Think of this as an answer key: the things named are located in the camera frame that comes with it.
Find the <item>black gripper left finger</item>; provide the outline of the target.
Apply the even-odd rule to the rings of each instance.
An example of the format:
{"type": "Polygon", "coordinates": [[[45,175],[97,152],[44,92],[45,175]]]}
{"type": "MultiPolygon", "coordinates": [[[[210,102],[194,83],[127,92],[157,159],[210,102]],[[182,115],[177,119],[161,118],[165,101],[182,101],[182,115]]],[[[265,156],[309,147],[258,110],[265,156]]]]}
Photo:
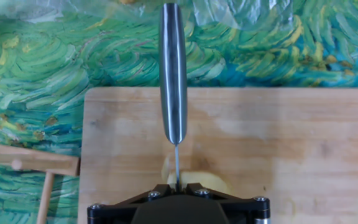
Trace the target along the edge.
{"type": "Polygon", "coordinates": [[[148,202],[171,196],[176,188],[168,184],[157,184],[150,191],[129,198],[114,205],[95,203],[87,208],[87,224],[108,224],[115,221],[130,223],[137,209],[148,202]]]}

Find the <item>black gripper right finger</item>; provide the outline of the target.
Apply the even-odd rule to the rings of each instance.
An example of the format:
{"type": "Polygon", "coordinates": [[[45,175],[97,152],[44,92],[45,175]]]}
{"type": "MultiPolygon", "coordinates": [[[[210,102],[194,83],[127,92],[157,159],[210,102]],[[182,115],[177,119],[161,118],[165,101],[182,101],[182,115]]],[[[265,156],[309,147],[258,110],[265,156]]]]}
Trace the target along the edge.
{"type": "Polygon", "coordinates": [[[200,183],[188,184],[182,193],[217,202],[230,220],[250,224],[271,224],[270,199],[261,195],[252,198],[239,198],[202,186],[200,183]]]}

